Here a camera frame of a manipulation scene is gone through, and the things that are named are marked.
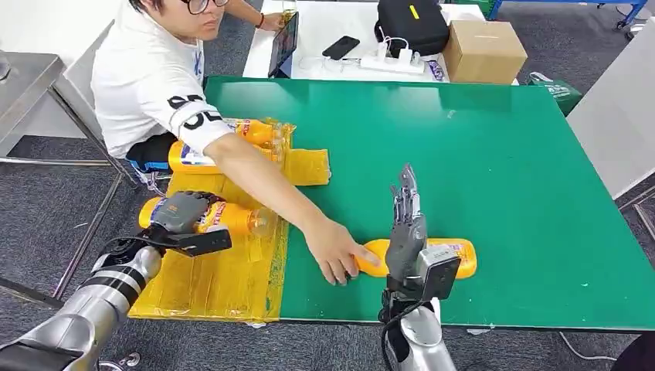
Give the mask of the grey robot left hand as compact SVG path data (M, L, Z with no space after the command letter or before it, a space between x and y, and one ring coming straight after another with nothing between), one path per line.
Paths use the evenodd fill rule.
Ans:
M195 225L219 201L224 199L210 192L178 191L155 202L148 225L162 226L173 234L194 233Z

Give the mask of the person's left hand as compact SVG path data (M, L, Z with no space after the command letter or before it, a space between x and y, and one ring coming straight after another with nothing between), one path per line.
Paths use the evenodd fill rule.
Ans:
M260 23L257 26L258 29L277 32L281 30L286 24L285 16L283 13L261 13L260 15Z

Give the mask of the person's right hand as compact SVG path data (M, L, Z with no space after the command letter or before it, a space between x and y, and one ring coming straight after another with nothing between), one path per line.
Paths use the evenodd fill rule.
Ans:
M345 285L350 278L358 276L356 258L373 266L380 265L375 254L355 242L344 226L327 217L309 222L301 231L321 273L333 285Z

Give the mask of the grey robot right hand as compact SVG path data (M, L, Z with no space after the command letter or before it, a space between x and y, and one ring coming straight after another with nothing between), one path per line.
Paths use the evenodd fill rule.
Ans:
M404 164L399 174L400 187L390 186L393 198L393 222L385 263L389 276L397 281L416 277L416 261L426 244L426 217L420 207L420 195L412 166Z

